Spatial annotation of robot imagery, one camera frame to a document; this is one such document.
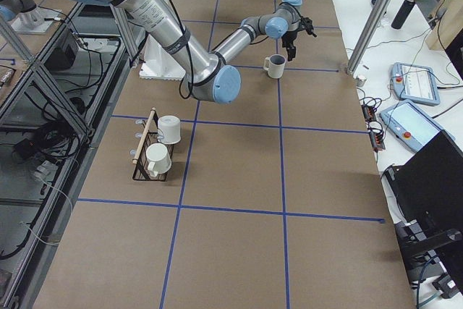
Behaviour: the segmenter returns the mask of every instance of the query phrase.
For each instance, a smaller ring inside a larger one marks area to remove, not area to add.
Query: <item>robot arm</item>
[[[0,0],[0,16],[6,21],[13,20],[20,14],[22,23],[34,28],[44,21],[34,0]]]
[[[283,37],[291,46],[289,60],[295,55],[292,41],[300,30],[312,31],[311,21],[304,22],[298,7],[302,0],[283,0],[273,14],[250,17],[215,51],[207,52],[188,28],[180,28],[171,8],[164,0],[75,0],[86,4],[112,4],[127,10],[186,72],[183,86],[201,101],[230,103],[239,93],[238,70],[227,65],[259,35]]]

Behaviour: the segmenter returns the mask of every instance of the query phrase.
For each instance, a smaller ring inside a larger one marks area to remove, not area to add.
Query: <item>white table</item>
[[[356,42],[362,32],[367,18],[371,12],[371,0],[333,0],[336,8],[336,15],[339,21],[339,27],[342,30],[344,45],[348,55],[352,53]],[[390,26],[403,0],[391,0],[388,6],[387,13],[382,19],[382,25],[376,30],[369,46],[374,46],[382,41],[405,41],[417,35],[424,33],[428,28],[426,19],[421,14],[420,10],[415,6],[412,13],[407,18],[401,30],[395,30]],[[407,41],[406,43],[384,43],[376,48],[369,48],[362,58],[362,63],[357,68],[354,76],[362,74],[366,76],[367,82],[362,87],[366,96],[380,97],[386,99],[389,96],[388,84],[391,78],[391,67],[395,62],[412,63],[415,55],[419,51],[414,64],[432,67],[436,76],[444,83],[456,83],[458,80],[461,84],[461,79],[452,77],[446,72],[446,66],[450,62],[444,51],[431,51],[426,44],[422,46],[429,32]],[[453,65],[448,66],[451,74],[458,77]],[[463,97],[463,88],[455,90],[440,90],[441,104],[438,106],[423,106],[422,108],[429,115],[434,116],[443,110],[447,109],[455,101]],[[378,109],[378,112],[390,106],[397,104],[398,99],[392,93],[392,97],[384,101]],[[456,144],[463,148],[463,127],[461,126],[461,114],[463,113],[463,103],[455,106],[451,111],[448,111],[436,121],[450,132],[455,138]],[[382,172],[391,164],[405,164],[414,153],[406,147],[401,141],[397,140],[390,131],[385,139],[386,150],[381,151],[378,155],[378,170]],[[386,197],[388,198],[389,209],[394,222],[403,220],[403,216],[399,213],[396,200],[388,183],[383,179],[383,187]],[[431,281],[426,281],[420,288],[420,298],[424,300],[435,292]],[[441,298],[432,301],[425,306],[428,309],[461,309],[463,308],[463,296],[459,293],[450,300]]]

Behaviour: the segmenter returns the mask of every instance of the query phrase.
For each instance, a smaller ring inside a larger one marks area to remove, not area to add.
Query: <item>blue tape grid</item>
[[[329,219],[329,220],[350,220],[350,221],[366,221],[378,222],[380,224],[386,223],[385,219],[376,217],[363,217],[363,216],[342,216],[342,215],[326,215],[320,213],[294,213],[287,211],[269,211],[269,210],[255,210],[255,209],[240,209],[240,208],[223,208],[218,206],[191,206],[191,205],[178,205],[169,203],[157,202],[142,202],[135,200],[117,200],[117,199],[100,199],[100,198],[79,198],[78,201],[86,203],[103,203],[103,204],[119,204],[124,206],[155,206],[157,208],[181,208],[186,210],[201,210],[201,211],[223,211],[227,213],[251,213],[257,215],[272,215],[272,216],[292,216],[303,217],[312,219]]]
[[[213,24],[212,24],[212,28],[211,28],[211,36],[209,37],[209,43],[208,43],[208,51],[211,49],[214,25],[215,25],[215,20],[216,20],[216,17],[217,17],[217,9],[218,9],[218,0],[216,0],[216,7],[214,9]],[[185,172],[184,172],[184,176],[183,176],[182,189],[180,190],[179,206],[177,208],[177,216],[175,218],[174,232],[172,233],[171,248],[169,250],[169,258],[167,260],[166,275],[164,277],[164,283],[163,283],[161,301],[159,303],[159,309],[163,309],[164,301],[166,299],[167,284],[169,283],[169,274],[170,274],[170,268],[171,268],[171,263],[172,263],[172,256],[174,254],[175,239],[177,237],[177,229],[178,229],[178,226],[179,226],[180,212],[182,210],[183,195],[184,195],[185,185],[187,183],[187,174],[188,174],[188,169],[189,169],[189,166],[190,166],[190,158],[191,158],[191,152],[192,152],[192,149],[193,149],[193,140],[195,139],[197,116],[199,114],[199,111],[200,111],[200,101],[198,101],[197,104],[196,104],[195,120],[193,122],[192,134],[191,134],[191,139],[190,139],[190,147],[188,149],[187,162],[185,164]]]
[[[147,117],[138,117],[132,115],[117,115],[114,114],[111,117],[115,119],[148,119]],[[295,127],[295,126],[284,126],[284,125],[272,125],[272,124],[250,124],[250,123],[236,123],[236,122],[220,122],[220,121],[202,121],[199,119],[183,119],[182,122],[196,123],[196,124],[213,124],[220,126],[238,126],[238,127],[257,127],[257,128],[274,128],[283,130],[304,130],[312,132],[334,132],[334,133],[351,133],[351,134],[368,134],[366,130],[336,130],[330,128],[316,128],[316,127]]]
[[[184,21],[184,22],[206,22],[211,25],[211,35],[208,42],[208,49],[210,49],[212,44],[212,38],[214,34],[215,24],[234,24],[238,25],[239,23],[228,23],[228,22],[219,22],[216,21],[217,9],[219,5],[219,0],[216,0],[216,7],[214,9],[213,21]],[[278,6],[277,0],[273,0],[274,8]],[[279,41],[275,42],[276,44],[276,53],[279,52]],[[249,69],[262,69],[261,67],[253,66],[237,66]],[[337,69],[297,69],[293,68],[292,70],[302,70],[302,71],[321,71],[321,72],[338,72]],[[166,300],[166,292],[169,285],[169,274],[171,270],[172,258],[175,249],[175,242],[177,238],[177,231],[179,227],[179,220],[181,216],[182,209],[187,210],[196,210],[196,211],[222,211],[222,212],[233,212],[233,213],[251,213],[251,214],[263,214],[263,215],[272,215],[272,216],[281,216],[282,228],[283,228],[283,243],[284,243],[284,272],[285,272],[285,292],[286,292],[286,309],[291,309],[291,292],[290,292],[290,283],[289,283],[289,250],[288,250],[288,230],[287,230],[287,217],[300,217],[300,218],[315,218],[315,219],[339,219],[339,220],[351,220],[351,221],[365,221],[365,222],[375,222],[375,223],[385,223],[385,219],[373,218],[373,217],[360,217],[360,216],[333,216],[325,214],[313,214],[313,213],[295,213],[287,211],[286,209],[286,183],[285,183],[285,168],[284,168],[284,134],[283,130],[301,130],[301,131],[316,131],[316,132],[341,132],[341,133],[354,133],[366,135],[366,131],[355,131],[355,130],[332,130],[332,129],[322,129],[322,128],[313,128],[313,127],[288,127],[283,125],[283,114],[282,114],[282,105],[281,105],[281,84],[278,81],[278,107],[279,107],[279,124],[278,125],[268,125],[268,124],[244,124],[244,123],[233,123],[233,122],[213,122],[213,121],[200,121],[198,120],[200,102],[197,103],[197,108],[195,112],[195,118],[193,120],[182,120],[182,122],[192,123],[192,135],[190,139],[190,147],[187,154],[187,160],[185,165],[185,172],[182,181],[182,188],[180,192],[180,198],[178,204],[168,204],[168,203],[150,203],[150,202],[135,202],[135,201],[125,201],[125,200],[103,200],[103,199],[92,199],[92,198],[81,198],[79,201],[82,202],[92,202],[92,203],[115,203],[115,204],[127,204],[127,205],[136,205],[136,206],[156,206],[164,208],[175,208],[177,210],[177,215],[174,223],[174,231],[171,238],[171,247],[169,249],[169,257],[166,266],[166,273],[164,276],[163,289],[161,294],[161,301],[159,304],[159,309],[163,309],[164,303]],[[112,115],[114,118],[126,118],[126,119],[146,119],[145,117],[136,117],[129,115]],[[190,165],[190,159],[192,154],[193,140],[195,136],[196,127],[198,124],[214,124],[222,126],[238,126],[238,127],[264,127],[270,129],[279,130],[279,147],[280,147],[280,167],[281,167],[281,202],[282,202],[282,211],[264,211],[264,210],[253,210],[253,209],[240,209],[240,208],[222,208],[222,207],[213,207],[213,206],[191,206],[184,205],[183,197],[184,190],[187,181],[187,173]]]
[[[278,6],[273,0],[273,7],[276,11]],[[279,52],[279,40],[275,40],[276,53]],[[291,292],[289,288],[289,255],[288,255],[288,224],[286,220],[286,184],[284,177],[284,139],[283,139],[283,114],[281,107],[281,83],[278,79],[278,118],[279,118],[279,137],[280,137],[280,171],[281,171],[281,203],[283,206],[283,244],[284,244],[284,279],[286,285],[286,309],[291,309]]]

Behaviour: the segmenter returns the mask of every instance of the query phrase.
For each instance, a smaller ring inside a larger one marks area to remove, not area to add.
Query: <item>mug handle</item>
[[[159,175],[159,172],[155,172],[154,171],[154,166],[156,165],[156,162],[150,162],[148,164],[148,171],[150,172],[150,174],[152,173],[153,174],[153,177],[157,177]]]
[[[263,61],[263,69],[267,72],[270,67],[270,57],[266,57]]]

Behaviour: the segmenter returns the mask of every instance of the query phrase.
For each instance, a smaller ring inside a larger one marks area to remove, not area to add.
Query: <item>white cable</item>
[[[40,242],[42,242],[43,244],[45,245],[50,245],[50,246],[57,246],[59,245],[59,242],[46,242],[45,240],[41,239],[25,222],[21,221],[20,222],[21,225],[23,225],[24,227],[26,227],[27,229],[29,229],[29,232],[33,234],[33,236],[35,238],[37,238],[37,240],[39,240]]]
[[[64,192],[61,191],[61,190],[58,190],[56,187],[50,185],[49,183],[47,183],[47,182],[44,181],[43,179],[41,179],[41,182],[42,182],[44,185],[50,187],[52,190],[56,190],[56,191],[58,191],[59,193],[61,193],[61,194],[66,198],[66,200],[69,202],[69,205],[71,206],[71,213],[73,212],[73,210],[74,210],[74,205],[72,204],[71,198],[69,198],[69,197],[67,196],[66,193],[64,193]]]

